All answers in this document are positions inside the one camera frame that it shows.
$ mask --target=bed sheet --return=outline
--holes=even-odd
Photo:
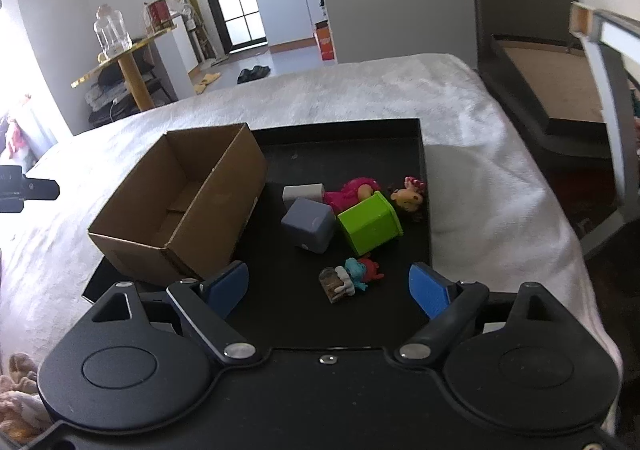
[[[446,54],[334,65],[214,90],[56,145],[30,176],[57,180],[60,198],[2,216],[2,362],[17,351],[42,361],[87,311],[81,293],[102,258],[87,227],[166,130],[406,117],[419,117],[422,126],[434,268],[495,291],[542,282],[622,368],[580,244],[552,191],[479,77]]]

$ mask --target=glass bottle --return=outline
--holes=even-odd
[[[95,17],[94,31],[107,58],[113,58],[131,47],[131,38],[120,11],[104,4],[98,7]]]

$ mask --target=metal bolt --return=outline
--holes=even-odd
[[[236,342],[225,347],[225,356],[234,360],[245,360],[255,354],[255,347],[246,342]]]
[[[407,360],[424,360],[431,356],[431,348],[424,344],[406,344],[399,352]]]
[[[323,365],[335,365],[336,363],[338,363],[338,356],[325,354],[324,356],[320,356],[320,363]]]

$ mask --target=gray metal frame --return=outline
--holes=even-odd
[[[640,64],[640,22],[574,2],[570,30],[582,41],[602,102],[618,199],[618,209],[581,241],[584,258],[590,258],[640,218],[636,128],[623,59]]]

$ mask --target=lime green box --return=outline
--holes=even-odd
[[[394,207],[380,192],[340,213],[338,221],[358,256],[402,235]]]

